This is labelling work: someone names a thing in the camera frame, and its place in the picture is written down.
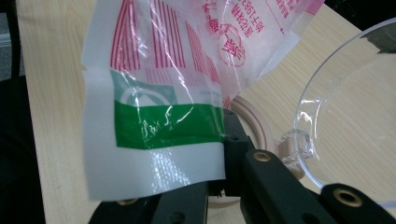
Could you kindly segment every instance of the clear plastic container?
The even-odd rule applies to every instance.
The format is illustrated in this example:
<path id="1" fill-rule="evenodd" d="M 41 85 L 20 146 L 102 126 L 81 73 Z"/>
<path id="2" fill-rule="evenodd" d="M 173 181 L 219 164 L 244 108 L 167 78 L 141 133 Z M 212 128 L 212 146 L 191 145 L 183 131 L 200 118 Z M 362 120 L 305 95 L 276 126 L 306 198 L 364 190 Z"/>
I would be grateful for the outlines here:
<path id="1" fill-rule="evenodd" d="M 396 206 L 396 18 L 346 42 L 312 76 L 295 147 L 320 188 L 344 183 Z"/>

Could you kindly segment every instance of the light wood surface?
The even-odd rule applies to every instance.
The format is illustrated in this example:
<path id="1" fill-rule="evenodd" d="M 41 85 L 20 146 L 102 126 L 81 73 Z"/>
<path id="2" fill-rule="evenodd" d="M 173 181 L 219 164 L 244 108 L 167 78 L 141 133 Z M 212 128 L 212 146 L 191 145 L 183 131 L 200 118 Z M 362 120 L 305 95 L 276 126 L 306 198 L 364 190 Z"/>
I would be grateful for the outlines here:
<path id="1" fill-rule="evenodd" d="M 99 202 L 88 200 L 82 164 L 80 57 L 94 1 L 17 0 L 17 5 L 46 220 L 87 223 Z M 242 93 L 258 106 L 274 136 L 292 127 L 304 86 L 320 64 L 358 32 L 323 7 L 281 65 Z M 233 206 L 209 223 L 243 223 L 243 218 Z"/>

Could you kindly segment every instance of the transparent plastic bag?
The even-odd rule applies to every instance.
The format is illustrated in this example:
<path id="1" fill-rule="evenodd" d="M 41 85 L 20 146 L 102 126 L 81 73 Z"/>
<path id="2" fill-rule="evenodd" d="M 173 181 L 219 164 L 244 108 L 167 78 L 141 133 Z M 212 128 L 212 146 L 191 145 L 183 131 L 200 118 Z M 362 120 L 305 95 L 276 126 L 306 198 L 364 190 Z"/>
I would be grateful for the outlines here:
<path id="1" fill-rule="evenodd" d="M 207 0 L 206 28 L 216 39 L 224 106 L 267 74 L 300 40 L 324 0 Z"/>

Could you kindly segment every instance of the green stripe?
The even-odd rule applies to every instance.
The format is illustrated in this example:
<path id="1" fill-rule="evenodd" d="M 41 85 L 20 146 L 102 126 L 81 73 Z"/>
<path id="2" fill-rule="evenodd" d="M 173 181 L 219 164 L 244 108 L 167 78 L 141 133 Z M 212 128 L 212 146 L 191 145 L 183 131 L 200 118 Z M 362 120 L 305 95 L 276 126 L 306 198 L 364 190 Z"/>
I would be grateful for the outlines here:
<path id="1" fill-rule="evenodd" d="M 118 147 L 152 149 L 222 142 L 223 110 L 213 105 L 135 107 L 115 101 Z"/>

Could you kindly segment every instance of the brass insert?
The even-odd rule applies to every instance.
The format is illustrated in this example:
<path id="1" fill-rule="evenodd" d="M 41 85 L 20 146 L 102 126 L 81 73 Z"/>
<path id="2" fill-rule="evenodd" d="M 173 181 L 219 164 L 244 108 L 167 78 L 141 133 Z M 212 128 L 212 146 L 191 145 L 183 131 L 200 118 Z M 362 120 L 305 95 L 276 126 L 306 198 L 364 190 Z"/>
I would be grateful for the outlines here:
<path id="1" fill-rule="evenodd" d="M 335 189 L 332 194 L 340 203 L 351 207 L 360 207 L 363 204 L 358 195 L 346 189 Z"/>
<path id="2" fill-rule="evenodd" d="M 256 159 L 257 161 L 269 161 L 271 160 L 271 157 L 264 152 L 256 152 L 253 154 L 254 159 Z"/>

